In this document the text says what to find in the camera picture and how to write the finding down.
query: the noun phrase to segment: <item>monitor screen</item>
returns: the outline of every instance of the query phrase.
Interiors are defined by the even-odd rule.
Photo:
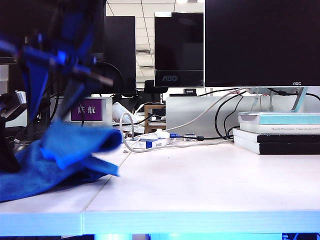
[[[113,88],[101,93],[136,93],[136,19],[134,16],[106,16],[104,19],[103,61],[122,75]]]
[[[203,87],[204,14],[154,18],[156,87]]]
[[[319,86],[320,0],[205,1],[205,86]]]

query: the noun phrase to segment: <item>aoc logo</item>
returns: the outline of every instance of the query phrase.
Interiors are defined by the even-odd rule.
[[[162,82],[177,82],[178,79],[178,76],[167,75],[162,78]]]

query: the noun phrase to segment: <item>cable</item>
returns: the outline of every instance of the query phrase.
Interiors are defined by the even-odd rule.
[[[271,92],[274,92],[276,94],[279,94],[281,96],[286,96],[286,95],[289,95],[289,96],[292,96],[292,95],[298,95],[298,93],[288,93],[286,91],[282,91],[282,90],[275,90],[274,88],[268,88],[268,90],[270,90]]]
[[[218,93],[218,92],[225,92],[225,91],[232,91],[232,90],[236,90],[236,88],[229,88],[229,89],[210,91],[210,92],[206,92],[204,94],[201,94],[198,97],[203,97],[203,96],[206,96],[206,95],[209,95],[209,94],[214,94],[214,93]]]
[[[225,139],[225,138],[232,138],[233,135],[228,135],[228,136],[218,136],[218,137],[204,137],[204,136],[181,136],[176,133],[170,133],[170,138],[171,139],[193,139],[197,140],[199,142],[202,142],[204,140],[219,140],[219,139]]]
[[[306,95],[309,95],[309,96],[312,96],[312,97],[315,97],[316,99],[318,99],[320,101],[320,97],[315,95],[315,94],[312,94],[312,93],[307,93]]]
[[[82,104],[79,102],[80,113],[81,113],[81,127],[85,124],[85,111],[83,110]]]
[[[219,132],[218,125],[217,125],[217,119],[218,119],[218,114],[219,114],[220,109],[221,109],[221,108],[223,107],[223,105],[225,105],[227,102],[229,102],[230,100],[232,100],[232,99],[234,99],[234,98],[236,98],[236,97],[238,97],[238,96],[240,96],[240,95],[242,95],[242,94],[244,94],[244,93],[246,93],[246,91],[243,91],[243,92],[241,92],[241,93],[239,93],[239,94],[237,94],[237,95],[234,95],[234,96],[230,97],[229,99],[225,100],[225,101],[218,107],[218,109],[216,110],[216,113],[215,113],[215,116],[214,116],[214,128],[215,128],[216,133],[217,133],[220,137],[222,137],[222,134]]]
[[[210,94],[210,93],[216,93],[216,92],[224,92],[224,91],[231,91],[227,94],[225,94],[224,96],[222,96],[221,98],[219,98],[216,102],[214,102],[212,105],[210,105],[203,113],[201,113],[198,117],[196,117],[195,119],[183,124],[183,125],[180,125],[180,126],[176,126],[176,127],[172,127],[172,128],[169,128],[169,129],[166,129],[166,131],[172,131],[172,130],[175,130],[175,129],[178,129],[178,128],[182,128],[184,126],[187,126],[193,122],[195,122],[196,120],[198,120],[200,117],[202,117],[204,114],[206,114],[210,109],[212,109],[219,101],[221,101],[222,99],[224,99],[226,96],[232,94],[232,93],[235,93],[237,91],[241,91],[245,88],[230,88],[230,89],[223,89],[223,90],[216,90],[216,91],[212,91],[212,92],[208,92],[207,94]],[[160,112],[161,110],[165,109],[166,107],[164,106],[163,108],[160,108],[159,110],[155,111],[152,115],[146,117],[144,120],[140,121],[140,122],[136,122],[134,123],[134,125],[138,125],[138,124],[141,124],[143,122],[145,122],[146,120],[148,120],[150,117],[154,116],[155,114],[157,114],[158,112]],[[122,124],[122,126],[130,126],[131,124],[130,123],[125,123],[125,124]],[[113,127],[119,127],[120,125],[119,124],[115,124],[115,125],[112,125]]]
[[[121,71],[120,71],[116,66],[112,65],[112,64],[109,63],[109,62],[106,62],[106,61],[98,61],[97,64],[99,64],[99,63],[100,63],[100,64],[107,64],[107,65],[111,66],[112,68],[114,68],[114,69],[119,73],[119,75],[120,75],[120,77],[121,77],[121,92],[123,92],[123,91],[124,91],[124,87],[125,87],[125,83],[124,83],[124,76],[122,75]]]
[[[246,89],[246,88],[244,88],[244,87],[238,88],[238,89],[235,89],[235,90],[233,90],[233,91],[231,91],[231,92],[223,95],[223,96],[220,97],[217,101],[215,101],[213,104],[211,104],[206,110],[204,110],[203,113],[201,113],[199,116],[197,116],[197,117],[194,118],[193,120],[188,121],[188,122],[185,123],[185,124],[182,124],[182,125],[179,125],[179,126],[176,126],[176,127],[172,127],[172,128],[169,128],[169,129],[166,129],[165,131],[172,131],[172,130],[179,129],[179,128],[182,128],[182,127],[184,127],[184,126],[187,126],[187,125],[189,125],[189,124],[194,123],[194,122],[197,121],[199,118],[201,118],[204,114],[206,114],[207,112],[209,112],[210,109],[212,109],[212,108],[213,108],[218,102],[220,102],[222,99],[224,99],[225,97],[227,97],[228,95],[230,95],[230,94],[232,94],[232,93],[236,93],[236,92],[241,91],[241,90],[244,90],[244,89]],[[244,92],[242,92],[242,93],[240,93],[240,94],[237,94],[237,95],[229,98],[229,100],[231,100],[232,98],[235,98],[235,97],[237,97],[237,96],[239,96],[239,95],[241,95],[241,94],[243,94],[243,93],[245,93],[245,92],[246,92],[246,91],[244,91]]]
[[[57,109],[58,109],[58,104],[59,104],[59,97],[60,97],[60,93],[59,93],[59,81],[56,81],[56,89],[57,89],[57,93],[56,93],[56,99],[55,99],[55,104],[54,104],[54,109],[52,112],[52,115],[50,116],[50,123],[52,122],[52,120],[54,119]]]
[[[121,118],[120,118],[120,131],[122,132],[122,122],[124,119],[124,116],[127,115],[130,119],[131,122],[131,126],[132,126],[132,136],[134,136],[135,134],[135,130],[134,130],[134,121],[132,119],[132,117],[130,116],[129,113],[125,112],[124,114],[122,114]],[[142,137],[148,136],[148,135],[154,135],[154,133],[147,133],[147,134],[143,134],[139,136],[139,139],[136,141],[138,142]],[[128,150],[130,150],[133,153],[146,153],[146,152],[150,152],[150,151],[154,151],[154,150],[159,150],[159,149],[167,149],[167,148],[188,148],[188,147],[193,147],[193,146],[209,146],[209,145],[218,145],[218,144],[222,144],[222,143],[226,143],[226,142],[230,142],[231,139],[227,139],[227,140],[222,140],[222,141],[218,141],[218,142],[206,142],[206,143],[197,143],[197,144],[188,144],[188,145],[165,145],[165,146],[157,146],[157,147],[152,147],[152,148],[148,148],[148,149],[142,149],[142,150],[136,150],[134,148],[132,148],[131,146],[128,145],[127,140],[125,139],[125,136],[122,135],[122,140],[124,145],[128,148]]]
[[[134,123],[133,125],[139,125],[139,124],[147,121],[149,118],[151,118],[152,116],[156,115],[157,113],[159,113],[161,110],[163,110],[163,109],[165,109],[165,108],[166,108],[165,106],[162,107],[162,108],[159,108],[157,111],[155,111],[155,112],[152,113],[151,115],[147,116],[145,119],[143,119],[143,120],[141,120],[141,121],[139,121],[139,122],[136,122],[136,123]],[[122,124],[122,126],[130,126],[130,125],[131,125],[131,123]],[[112,125],[112,126],[113,126],[113,127],[119,127],[120,124],[114,124],[114,125]]]
[[[244,99],[244,96],[241,96],[240,100],[238,101],[238,103],[236,104],[233,112],[231,112],[228,116],[225,117],[224,121],[223,121],[223,128],[224,128],[224,132],[225,132],[225,135],[229,135],[227,134],[227,127],[226,127],[226,122],[227,122],[227,119],[232,115],[234,114],[236,111],[237,111],[237,108],[240,104],[240,102]]]
[[[240,126],[233,126],[233,127],[231,127],[231,128],[226,132],[226,134],[227,134],[227,135],[230,135],[230,132],[231,132],[233,129],[238,129],[238,128],[240,128]]]
[[[277,93],[277,94],[279,94],[279,95],[281,95],[281,96],[296,96],[296,95],[298,95],[298,93],[288,93],[288,92],[286,92],[286,91],[281,91],[281,90],[279,90],[279,91],[277,91],[277,90],[275,90],[275,89],[273,89],[273,88],[268,88],[271,92],[274,92],[274,93]],[[313,94],[313,93],[306,93],[306,95],[308,95],[308,96],[312,96],[312,97],[315,97],[316,99],[318,99],[319,101],[320,101],[320,97],[318,96],[318,95],[315,95],[315,94]]]

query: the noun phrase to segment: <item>black cable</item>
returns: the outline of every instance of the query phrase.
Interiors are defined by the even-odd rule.
[[[277,90],[275,90],[275,89],[273,89],[273,88],[268,88],[268,89],[269,89],[271,92],[277,93],[277,94],[279,94],[279,95],[281,95],[281,96],[296,96],[296,95],[298,95],[298,93],[288,93],[288,92],[286,92],[286,91],[281,91],[281,90],[277,91]],[[318,100],[320,101],[320,97],[319,97],[318,95],[315,95],[315,94],[313,94],[313,93],[306,93],[306,95],[315,97],[316,99],[318,99]]]
[[[218,139],[229,139],[232,138],[233,135],[227,135],[227,136],[218,136],[218,137],[203,137],[203,136],[180,136],[178,138],[180,139],[194,139],[198,141],[203,140],[218,140]]]
[[[81,127],[85,124],[85,111],[83,110],[82,104],[79,102],[80,113],[81,113]]]
[[[222,137],[222,134],[219,132],[218,125],[217,125],[217,119],[218,119],[218,114],[219,114],[220,109],[223,107],[223,105],[225,105],[225,104],[226,104],[227,102],[229,102],[230,100],[232,100],[232,99],[234,99],[234,98],[236,98],[236,97],[238,97],[238,96],[240,96],[240,95],[242,95],[242,94],[244,94],[244,93],[246,93],[246,92],[247,92],[247,91],[243,91],[243,92],[241,92],[241,93],[239,93],[239,94],[237,94],[237,95],[234,95],[234,96],[230,97],[229,99],[225,100],[225,101],[218,107],[218,109],[216,110],[216,113],[215,113],[215,116],[214,116],[214,128],[215,128],[216,133],[217,133],[220,137]]]
[[[222,89],[222,90],[210,91],[210,92],[207,92],[207,93],[205,93],[205,94],[201,94],[201,95],[199,95],[198,97],[202,97],[202,96],[206,96],[206,95],[214,94],[214,93],[218,93],[218,92],[232,91],[232,90],[236,90],[236,89],[237,89],[237,88],[229,88],[229,89]]]
[[[139,121],[139,122],[136,122],[134,123],[133,125],[138,125],[138,124],[141,124],[145,121],[147,121],[149,118],[151,118],[152,116],[156,115],[157,113],[159,113],[161,110],[165,109],[166,107],[162,107],[162,108],[159,108],[157,111],[155,111],[154,113],[152,113],[151,115],[149,115],[148,117],[146,117],[145,119]],[[115,125],[112,125],[113,127],[119,127],[120,124],[115,124]],[[131,126],[131,123],[125,123],[125,124],[122,124],[122,126]]]
[[[124,82],[124,76],[122,75],[121,71],[116,66],[111,64],[110,62],[98,61],[97,63],[107,64],[107,65],[111,66],[112,68],[114,68],[119,73],[119,75],[121,77],[121,92],[123,92],[124,91],[124,87],[125,87],[125,82]]]
[[[57,109],[58,109],[58,104],[59,104],[59,97],[60,97],[60,92],[59,92],[59,81],[56,81],[56,89],[57,89],[57,93],[56,93],[56,100],[55,100],[55,104],[54,104],[54,109],[52,112],[52,115],[50,116],[50,123],[51,121],[54,119]]]
[[[281,96],[286,96],[286,95],[288,95],[288,96],[293,96],[293,95],[298,95],[298,93],[288,93],[288,92],[286,92],[286,91],[282,91],[282,90],[275,90],[274,88],[268,88],[268,90],[270,90],[271,92],[274,92],[274,93],[276,93],[276,94],[279,94],[279,95],[281,95]]]
[[[230,132],[233,130],[233,129],[238,129],[240,128],[240,126],[233,126],[231,127],[227,132],[226,132],[226,135],[230,135]]]
[[[309,95],[309,96],[312,96],[312,97],[315,97],[316,99],[318,99],[320,101],[320,97],[315,95],[315,94],[312,94],[312,93],[307,93],[306,95]]]
[[[241,96],[240,100],[238,101],[238,103],[236,104],[233,112],[231,112],[228,116],[225,117],[224,121],[223,121],[223,128],[224,128],[224,132],[225,132],[225,135],[228,135],[227,134],[227,127],[226,127],[226,122],[227,122],[227,119],[232,115],[234,114],[236,111],[237,111],[237,108],[240,104],[240,102],[244,99],[244,96]]]

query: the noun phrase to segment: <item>stack of books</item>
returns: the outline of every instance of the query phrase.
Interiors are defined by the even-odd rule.
[[[320,113],[241,112],[234,143],[262,155],[320,154]]]

